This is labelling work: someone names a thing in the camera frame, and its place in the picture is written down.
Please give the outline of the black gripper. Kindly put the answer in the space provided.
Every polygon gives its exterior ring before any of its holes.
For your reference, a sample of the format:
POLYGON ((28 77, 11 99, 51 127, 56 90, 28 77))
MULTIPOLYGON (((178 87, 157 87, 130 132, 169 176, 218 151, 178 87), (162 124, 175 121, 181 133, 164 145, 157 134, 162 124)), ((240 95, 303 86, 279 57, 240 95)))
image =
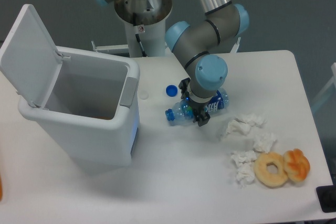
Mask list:
POLYGON ((211 100, 211 98, 200 98, 195 95, 192 91, 188 91, 188 85, 190 83, 190 78, 185 78, 181 80, 178 88, 181 90, 181 98, 187 102, 187 104, 192 108, 194 113, 193 122, 197 123, 199 127, 206 125, 210 120, 210 115, 205 112, 205 106, 211 100))

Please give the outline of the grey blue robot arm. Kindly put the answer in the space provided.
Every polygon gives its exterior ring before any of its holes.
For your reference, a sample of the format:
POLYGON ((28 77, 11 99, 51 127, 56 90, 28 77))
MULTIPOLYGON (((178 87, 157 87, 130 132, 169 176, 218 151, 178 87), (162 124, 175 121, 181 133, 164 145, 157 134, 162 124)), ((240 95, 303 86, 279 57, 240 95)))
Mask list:
POLYGON ((169 49, 188 74, 180 82, 181 98, 191 108, 193 121, 205 125, 205 110, 227 76, 227 64, 209 50, 236 37, 249 26, 245 8, 232 0, 200 0, 205 20, 196 26, 177 22, 166 28, 172 0, 96 0, 114 4, 124 23, 130 57, 161 56, 169 49))

